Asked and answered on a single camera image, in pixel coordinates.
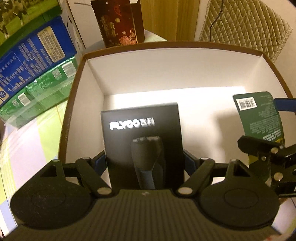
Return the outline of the wooden door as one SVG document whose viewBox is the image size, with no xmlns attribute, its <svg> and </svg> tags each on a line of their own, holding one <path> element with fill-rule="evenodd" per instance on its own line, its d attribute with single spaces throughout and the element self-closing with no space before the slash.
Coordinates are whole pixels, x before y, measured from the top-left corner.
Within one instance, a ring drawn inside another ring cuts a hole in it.
<svg viewBox="0 0 296 241">
<path fill-rule="evenodd" d="M 194 40 L 199 0 L 143 0 L 140 4 L 145 30 L 168 41 Z"/>
</svg>

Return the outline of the black FLYCO shaver box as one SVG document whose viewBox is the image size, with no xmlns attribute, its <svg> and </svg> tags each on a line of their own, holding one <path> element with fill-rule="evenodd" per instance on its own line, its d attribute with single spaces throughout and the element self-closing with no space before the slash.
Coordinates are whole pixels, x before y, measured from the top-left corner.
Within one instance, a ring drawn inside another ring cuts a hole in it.
<svg viewBox="0 0 296 241">
<path fill-rule="evenodd" d="M 101 123 L 113 189 L 177 189 L 183 184 L 177 103 L 103 111 Z"/>
</svg>

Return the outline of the checked tablecloth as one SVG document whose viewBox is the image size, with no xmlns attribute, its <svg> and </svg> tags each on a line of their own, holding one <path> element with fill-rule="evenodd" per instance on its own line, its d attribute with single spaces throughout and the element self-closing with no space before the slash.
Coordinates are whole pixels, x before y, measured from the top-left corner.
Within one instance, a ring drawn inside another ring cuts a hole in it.
<svg viewBox="0 0 296 241">
<path fill-rule="evenodd" d="M 20 129 L 7 125 L 1 142 L 1 234 L 16 228 L 10 199 L 23 184 L 56 159 L 66 102 L 49 109 Z"/>
</svg>

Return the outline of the dark green product card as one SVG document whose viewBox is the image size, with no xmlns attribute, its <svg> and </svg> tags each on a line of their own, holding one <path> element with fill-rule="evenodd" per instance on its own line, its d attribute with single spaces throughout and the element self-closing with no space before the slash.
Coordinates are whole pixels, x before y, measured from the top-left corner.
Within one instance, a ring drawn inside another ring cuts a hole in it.
<svg viewBox="0 0 296 241">
<path fill-rule="evenodd" d="M 246 136 L 285 144 L 280 114 L 268 91 L 235 94 L 233 100 Z"/>
</svg>

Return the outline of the quilted tan chair cover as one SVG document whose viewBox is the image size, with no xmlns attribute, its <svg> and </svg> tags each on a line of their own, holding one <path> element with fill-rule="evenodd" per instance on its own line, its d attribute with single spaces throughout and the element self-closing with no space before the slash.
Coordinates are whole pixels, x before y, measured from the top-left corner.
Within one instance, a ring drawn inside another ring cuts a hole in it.
<svg viewBox="0 0 296 241">
<path fill-rule="evenodd" d="M 262 1 L 208 1 L 199 41 L 257 50 L 275 62 L 292 31 Z"/>
</svg>

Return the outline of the green shrink-wrapped carton pack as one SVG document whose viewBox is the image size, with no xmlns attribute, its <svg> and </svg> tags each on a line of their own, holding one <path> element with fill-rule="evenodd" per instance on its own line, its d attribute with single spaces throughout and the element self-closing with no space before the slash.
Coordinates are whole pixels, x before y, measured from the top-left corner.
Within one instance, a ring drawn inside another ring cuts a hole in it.
<svg viewBox="0 0 296 241">
<path fill-rule="evenodd" d="M 1 107 L 1 121 L 21 128 L 67 100 L 77 67 L 73 56 L 35 79 Z"/>
</svg>

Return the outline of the blue milk carton box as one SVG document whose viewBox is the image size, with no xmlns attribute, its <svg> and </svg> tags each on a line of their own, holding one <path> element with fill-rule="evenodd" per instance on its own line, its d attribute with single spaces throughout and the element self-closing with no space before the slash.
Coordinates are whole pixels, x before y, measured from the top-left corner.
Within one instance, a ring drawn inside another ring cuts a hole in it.
<svg viewBox="0 0 296 241">
<path fill-rule="evenodd" d="M 1 57 L 1 105 L 75 54 L 60 16 L 34 30 Z"/>
</svg>

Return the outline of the brown cardboard storage box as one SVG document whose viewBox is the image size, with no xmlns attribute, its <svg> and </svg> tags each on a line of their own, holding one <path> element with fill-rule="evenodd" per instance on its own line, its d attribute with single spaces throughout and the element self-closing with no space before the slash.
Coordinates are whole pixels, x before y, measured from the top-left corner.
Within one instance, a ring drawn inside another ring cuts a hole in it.
<svg viewBox="0 0 296 241">
<path fill-rule="evenodd" d="M 274 64 L 243 47 L 150 42 L 86 53 L 67 103 L 59 159 L 70 163 L 103 150 L 103 110 L 177 103 L 185 150 L 217 162 L 247 161 L 237 147 L 244 132 L 233 96 L 259 91 L 292 97 Z"/>
</svg>

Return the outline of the pure milk carton box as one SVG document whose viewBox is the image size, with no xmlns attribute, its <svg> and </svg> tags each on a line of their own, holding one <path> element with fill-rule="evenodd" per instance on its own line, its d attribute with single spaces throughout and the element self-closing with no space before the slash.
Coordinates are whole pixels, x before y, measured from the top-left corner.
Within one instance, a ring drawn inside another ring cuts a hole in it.
<svg viewBox="0 0 296 241">
<path fill-rule="evenodd" d="M 61 13 L 59 1 L 1 1 L 1 45 L 25 25 L 34 30 Z"/>
</svg>

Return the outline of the dark red gift bag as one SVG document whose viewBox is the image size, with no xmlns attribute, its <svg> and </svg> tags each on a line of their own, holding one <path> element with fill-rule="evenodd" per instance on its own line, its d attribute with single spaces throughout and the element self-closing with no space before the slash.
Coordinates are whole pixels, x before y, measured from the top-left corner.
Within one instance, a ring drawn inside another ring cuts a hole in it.
<svg viewBox="0 0 296 241">
<path fill-rule="evenodd" d="M 145 40 L 139 0 L 91 1 L 105 47 L 126 46 Z"/>
</svg>

